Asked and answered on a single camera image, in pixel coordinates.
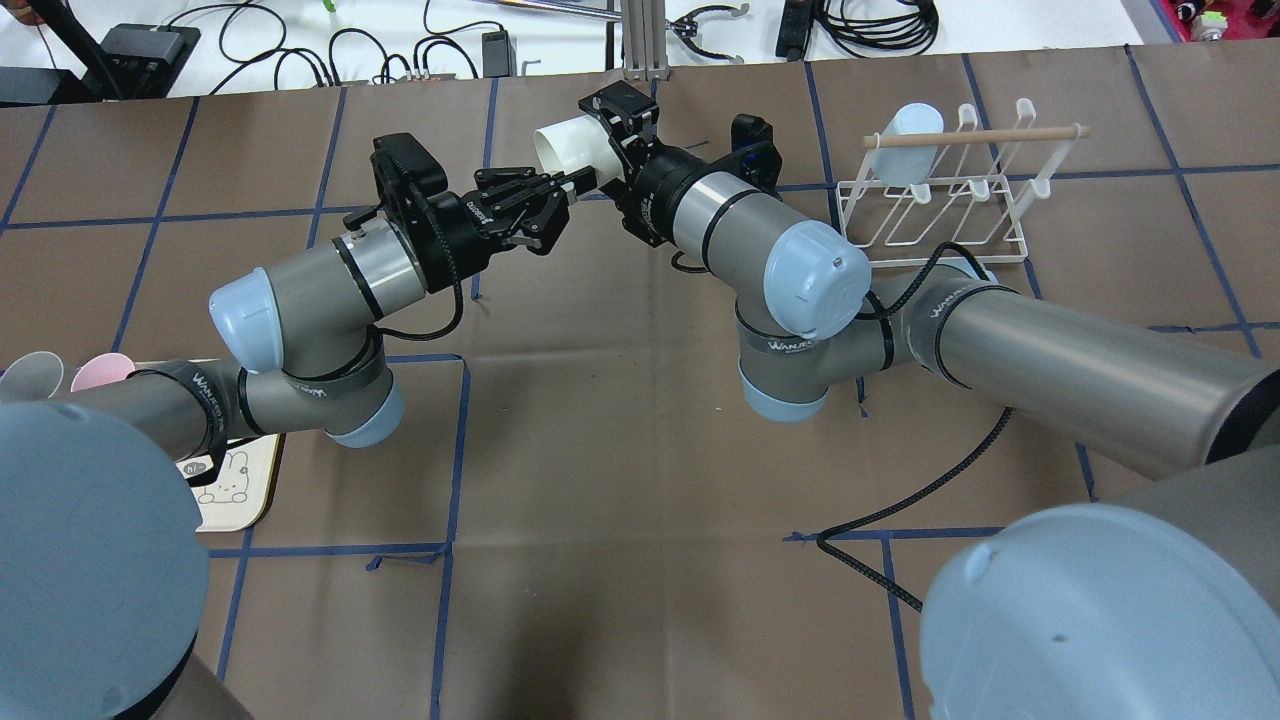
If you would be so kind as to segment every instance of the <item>electrical wire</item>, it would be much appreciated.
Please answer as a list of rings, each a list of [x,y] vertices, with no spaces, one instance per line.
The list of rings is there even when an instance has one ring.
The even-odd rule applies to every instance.
[[[56,70],[58,60],[54,59],[54,49],[49,46],[49,38],[45,37],[45,26],[37,24],[36,32],[40,33],[40,41],[45,44],[45,53],[49,53],[49,64],[52,65],[52,68]]]
[[[920,286],[924,284],[924,279],[929,277],[929,273],[933,272],[933,268],[937,266],[938,260],[941,260],[942,255],[947,251],[955,252],[956,255],[964,258],[969,263],[969,266],[973,268],[974,273],[980,279],[984,281],[991,279],[991,275],[987,274],[987,269],[982,266],[982,263],[979,263],[978,259],[973,256],[973,252],[969,252],[969,250],[965,246],[957,245],[955,242],[943,242],[933,250],[933,254],[929,255],[929,260],[924,263],[924,266],[920,268],[920,272],[915,274],[914,279],[911,279],[911,284],[906,286],[906,290],[902,291],[902,295],[900,295],[899,299],[895,300],[892,305],[890,305],[883,310],[877,310],[874,313],[859,313],[854,315],[854,318],[859,320],[883,320],[886,318],[896,315],[897,311],[901,310],[908,304],[908,301],[911,300],[911,297],[920,290]]]
[[[877,54],[909,51],[920,55],[938,38],[938,10],[934,0],[897,0],[911,12],[888,18],[850,18],[849,0],[840,0],[838,14],[832,13],[831,0],[824,0],[817,12],[818,24],[827,31],[841,50],[854,58],[869,58],[865,50]]]
[[[817,538],[818,550],[826,552],[827,555],[835,557],[836,560],[840,560],[841,562],[849,565],[854,570],[858,570],[859,573],[869,578],[879,587],[893,593],[895,597],[905,602],[911,610],[915,610],[916,612],[922,611],[924,609],[924,603],[920,602],[918,597],[908,592],[905,588],[902,588],[902,585],[884,577],[883,573],[877,571],[874,568],[868,566],[856,557],[849,555],[847,552],[840,550],[838,547],[835,547],[833,544],[831,544],[829,541],[836,536],[856,530],[858,528],[869,525],[878,520],[883,520],[890,515],[901,512],[902,510],[906,510],[908,507],[915,505],[916,502],[937,492],[942,486],[950,483],[957,475],[960,475],[960,473],[968,470],[970,465],[973,465],[979,457],[982,457],[984,452],[987,452],[987,450],[992,446],[992,443],[995,443],[996,439],[1000,437],[1000,433],[1005,430],[1005,427],[1009,425],[1009,420],[1010,418],[1012,418],[1012,415],[1014,415],[1014,409],[1005,407],[1005,411],[1000,414],[1000,419],[996,420],[995,427],[991,428],[991,432],[987,433],[987,437],[982,438],[982,442],[978,443],[978,447],[974,447],[973,451],[969,452],[969,455],[966,455],[964,460],[961,460],[954,468],[943,473],[942,477],[940,477],[938,479],[933,480],[932,483],[916,491],[915,495],[902,498],[899,502],[890,505],[888,507],[877,510],[870,515],[865,515],[856,520],[850,520],[849,523],[842,523],[840,525],[827,528],[826,530],[818,533]]]
[[[404,73],[412,73],[413,70],[408,65],[408,58],[401,55],[399,53],[392,53],[383,60],[383,69],[378,73],[375,79],[380,79],[383,83],[392,82],[392,60],[399,60],[404,64]]]
[[[445,35],[453,35],[453,33],[457,33],[457,32],[462,32],[462,31],[476,28],[476,27],[481,27],[481,26],[490,26],[490,27],[498,28],[498,31],[506,31],[507,29],[498,20],[476,20],[474,23],[467,23],[467,24],[458,26],[458,27],[451,28],[451,29],[434,31],[434,29],[431,29],[431,26],[426,24],[426,12],[430,10],[430,9],[431,9],[431,0],[426,0],[425,3],[422,3],[422,29],[426,31],[426,35],[445,36]]]
[[[681,273],[685,273],[686,275],[701,275],[704,273],[709,273],[710,272],[709,269],[699,266],[699,265],[685,265],[684,263],[680,261],[680,259],[684,258],[684,256],[685,256],[685,251],[684,250],[677,250],[676,254],[671,256],[671,266],[672,266],[672,269],[680,270]]]
[[[292,55],[297,55],[303,60],[306,60],[307,65],[311,68],[312,77],[315,77],[317,86],[323,87],[325,85],[334,85],[333,77],[329,73],[329,68],[325,67],[324,60],[320,58],[319,53],[311,50],[310,47],[284,46],[285,41],[288,40],[288,24],[285,23],[284,17],[282,17],[279,13],[276,13],[270,8],[257,5],[256,0],[244,0],[242,3],[214,3],[210,5],[191,8],[173,15],[172,18],[165,20],[160,27],[164,29],[170,29],[175,22],[183,18],[212,10],[230,10],[227,18],[223,19],[223,24],[218,31],[218,53],[221,54],[223,59],[225,59],[227,61],[236,64],[236,68],[230,73],[228,73],[227,77],[224,77],[216,86],[214,86],[214,88],[209,92],[210,95],[216,95],[218,91],[225,87],[227,83],[234,79],[247,68],[256,65],[257,63],[261,63],[275,55],[279,55],[279,59],[275,63],[275,73],[273,76],[273,87],[275,87],[276,90],[280,88],[280,69],[283,68],[284,61]],[[257,10],[260,13],[266,13],[268,15],[270,15],[280,26],[280,37],[269,50],[264,50],[253,55],[252,58],[237,58],[227,50],[227,35],[230,29],[232,22],[234,22],[234,19],[246,10]]]
[[[320,68],[324,67],[324,61],[321,60],[320,67],[316,67],[311,58],[307,56],[305,47],[288,47],[280,53],[280,58],[275,61],[275,74],[271,78],[271,86],[275,90],[280,90],[280,68],[284,65],[284,61],[293,55],[302,58],[307,67],[311,68],[311,74],[316,78],[316,87],[324,87],[324,77],[320,74]]]
[[[434,38],[430,38],[430,42],[428,42],[426,47],[422,49],[422,69],[424,70],[426,70],[428,73],[431,72],[431,68],[430,68],[430,65],[426,61],[426,56],[431,51],[433,47],[439,47],[440,45],[444,45],[445,47],[452,47],[452,49],[457,50],[458,54],[462,55],[462,59],[467,61],[467,68],[471,69],[471,78],[472,79],[479,79],[480,78],[480,73],[476,70],[476,64],[471,60],[471,55],[467,55],[467,51],[463,50],[462,46],[458,45],[456,41],[453,41],[452,38],[439,37],[439,36],[434,37]]]
[[[415,205],[422,208],[422,214],[426,215],[426,222],[431,225],[431,232],[440,240],[440,251],[444,254],[444,263],[449,266],[449,279],[453,281],[453,318],[449,319],[447,325],[431,333],[407,333],[392,328],[378,328],[378,332],[387,337],[407,340],[410,342],[431,342],[452,333],[462,324],[462,274],[458,273],[458,264],[453,260],[453,249],[449,247],[449,241],[445,238],[444,228],[440,227],[440,220],[435,217],[435,210],[431,209],[430,202],[417,190],[413,190],[413,195]]]
[[[372,41],[374,45],[378,46],[378,51],[383,54],[381,65],[390,64],[390,54],[387,53],[387,47],[381,44],[381,41],[374,37],[371,32],[366,29],[360,29],[358,27],[344,27],[338,32],[334,32],[332,36],[329,36],[329,72],[333,74],[333,81],[335,83],[342,85],[342,76],[338,74],[338,64],[333,59],[333,46],[338,41],[338,38],[344,35],[358,35],[361,37],[367,37],[370,41]]]

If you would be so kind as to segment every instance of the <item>metal stand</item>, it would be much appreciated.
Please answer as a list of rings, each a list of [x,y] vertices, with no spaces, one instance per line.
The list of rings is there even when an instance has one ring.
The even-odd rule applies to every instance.
[[[623,76],[627,79],[667,79],[666,0],[622,0]]]

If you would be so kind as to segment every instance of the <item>pink cup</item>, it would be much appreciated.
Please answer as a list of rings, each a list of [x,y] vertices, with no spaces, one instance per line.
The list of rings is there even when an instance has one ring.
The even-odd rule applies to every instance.
[[[72,392],[118,383],[136,370],[133,360],[119,352],[106,352],[84,363],[84,366],[72,378]]]

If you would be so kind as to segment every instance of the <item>red object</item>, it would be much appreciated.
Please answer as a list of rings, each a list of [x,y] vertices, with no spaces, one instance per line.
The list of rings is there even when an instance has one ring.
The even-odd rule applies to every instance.
[[[1249,12],[1253,0],[1217,0],[1204,8],[1208,13],[1222,13],[1226,15],[1226,35],[1222,40],[1256,40],[1266,37],[1267,31],[1276,22],[1275,18],[1262,19]],[[1161,6],[1169,23],[1178,28],[1178,33],[1184,42],[1192,40],[1192,26],[1178,19],[1178,0],[1161,0]]]
[[[27,0],[0,0],[5,10],[24,26],[45,24],[45,20],[31,9]]]

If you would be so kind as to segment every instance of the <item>wooden dowel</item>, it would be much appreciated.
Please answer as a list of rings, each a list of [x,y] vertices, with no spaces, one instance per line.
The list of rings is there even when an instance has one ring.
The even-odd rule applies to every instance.
[[[863,147],[928,147],[931,145],[977,145],[987,142],[1025,142],[1037,140],[1078,140],[1093,135],[1093,128],[1074,124],[1061,128],[979,129],[968,132],[927,132],[918,135],[870,135]]]

